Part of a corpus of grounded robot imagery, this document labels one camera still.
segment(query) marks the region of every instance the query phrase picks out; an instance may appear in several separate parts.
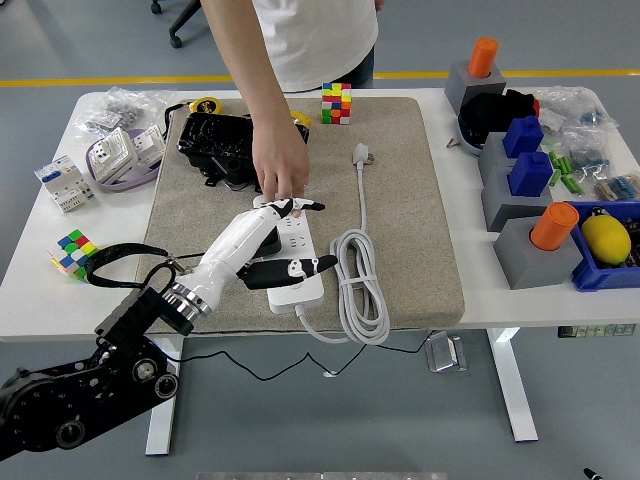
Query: yellow tape measure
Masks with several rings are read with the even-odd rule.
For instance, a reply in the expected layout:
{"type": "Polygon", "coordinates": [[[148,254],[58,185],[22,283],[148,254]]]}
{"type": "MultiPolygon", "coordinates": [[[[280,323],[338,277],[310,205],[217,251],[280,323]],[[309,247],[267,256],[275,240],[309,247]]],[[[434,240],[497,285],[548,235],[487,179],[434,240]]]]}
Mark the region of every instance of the yellow tape measure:
{"type": "Polygon", "coordinates": [[[214,97],[203,97],[189,104],[192,113],[222,113],[222,103],[214,97]]]}
{"type": "Polygon", "coordinates": [[[293,123],[299,123],[307,128],[311,128],[311,117],[308,115],[296,110],[291,110],[291,118],[293,118],[293,123]]]}

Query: office chair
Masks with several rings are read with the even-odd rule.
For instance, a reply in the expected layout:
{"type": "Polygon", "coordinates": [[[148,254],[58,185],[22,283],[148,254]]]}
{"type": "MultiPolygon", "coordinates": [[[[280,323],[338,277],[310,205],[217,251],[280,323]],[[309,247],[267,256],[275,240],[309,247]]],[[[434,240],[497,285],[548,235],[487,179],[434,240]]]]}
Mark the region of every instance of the office chair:
{"type": "MultiPolygon", "coordinates": [[[[152,2],[151,13],[153,13],[154,15],[162,13],[162,7],[160,7],[158,0],[152,0],[152,2]]],[[[169,41],[171,42],[171,46],[173,48],[182,47],[182,40],[180,40],[180,37],[176,35],[176,32],[180,30],[180,28],[182,28],[182,26],[187,23],[187,21],[191,17],[193,17],[193,15],[198,10],[200,10],[201,7],[202,5],[200,5],[200,0],[190,0],[189,4],[182,11],[178,19],[173,23],[173,25],[171,25],[171,28],[169,28],[169,41]]]]}

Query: gray block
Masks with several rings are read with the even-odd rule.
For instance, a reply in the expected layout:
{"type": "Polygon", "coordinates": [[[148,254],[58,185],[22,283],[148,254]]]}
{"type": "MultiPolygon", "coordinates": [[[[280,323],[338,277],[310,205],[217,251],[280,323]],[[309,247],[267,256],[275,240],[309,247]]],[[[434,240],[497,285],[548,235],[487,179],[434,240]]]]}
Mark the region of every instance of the gray block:
{"type": "Polygon", "coordinates": [[[508,167],[496,167],[494,175],[487,177],[480,195],[487,231],[499,232],[511,218],[525,218],[542,215],[553,201],[549,187],[545,187],[539,197],[519,197],[511,195],[508,167]]]}
{"type": "Polygon", "coordinates": [[[478,157],[478,168],[482,183],[486,182],[486,178],[493,175],[496,167],[512,168],[516,163],[516,158],[509,158],[504,150],[502,140],[506,132],[490,132],[487,141],[484,144],[482,153],[478,157]]]}
{"type": "Polygon", "coordinates": [[[449,99],[456,115],[460,107],[480,93],[500,93],[507,85],[507,81],[498,67],[491,67],[491,74],[487,78],[476,78],[467,71],[469,60],[453,62],[449,69],[449,78],[444,87],[444,94],[449,99]]]}
{"type": "Polygon", "coordinates": [[[571,235],[557,250],[540,250],[529,240],[529,233],[540,217],[510,219],[493,245],[512,290],[559,285],[582,261],[582,254],[571,235]]]}

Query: table leg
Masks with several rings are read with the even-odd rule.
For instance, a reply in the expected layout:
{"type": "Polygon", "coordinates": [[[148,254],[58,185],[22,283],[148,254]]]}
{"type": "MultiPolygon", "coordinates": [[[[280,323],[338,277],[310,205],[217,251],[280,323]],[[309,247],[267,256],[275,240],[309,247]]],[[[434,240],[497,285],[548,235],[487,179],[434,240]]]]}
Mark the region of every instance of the table leg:
{"type": "Polygon", "coordinates": [[[511,421],[513,437],[516,442],[530,442],[538,440],[538,433],[533,424],[527,395],[511,348],[511,338],[518,330],[519,328],[488,328],[487,335],[511,421]]]}
{"type": "MultiPolygon", "coordinates": [[[[156,338],[154,341],[167,355],[175,359],[181,358],[184,337],[176,335],[172,337],[156,338]]],[[[176,375],[178,375],[180,373],[180,364],[174,362],[171,362],[171,364],[175,367],[176,375]]],[[[175,404],[176,397],[174,396],[170,400],[167,400],[151,410],[149,436],[147,437],[147,450],[145,452],[146,455],[169,454],[175,404]]]]}

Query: yellow floor line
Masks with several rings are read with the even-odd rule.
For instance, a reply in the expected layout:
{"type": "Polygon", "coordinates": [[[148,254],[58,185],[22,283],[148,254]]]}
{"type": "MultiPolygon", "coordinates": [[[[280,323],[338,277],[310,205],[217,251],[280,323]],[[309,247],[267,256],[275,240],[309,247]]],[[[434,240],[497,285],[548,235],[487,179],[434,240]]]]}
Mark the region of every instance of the yellow floor line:
{"type": "MultiPolygon", "coordinates": [[[[582,70],[503,70],[505,77],[628,77],[640,75],[639,68],[582,70]]],[[[443,79],[447,71],[376,72],[378,80],[443,79]]],[[[127,85],[142,83],[230,83],[230,75],[174,75],[159,77],[36,78],[0,80],[0,88],[72,87],[79,85],[127,85]]]]}

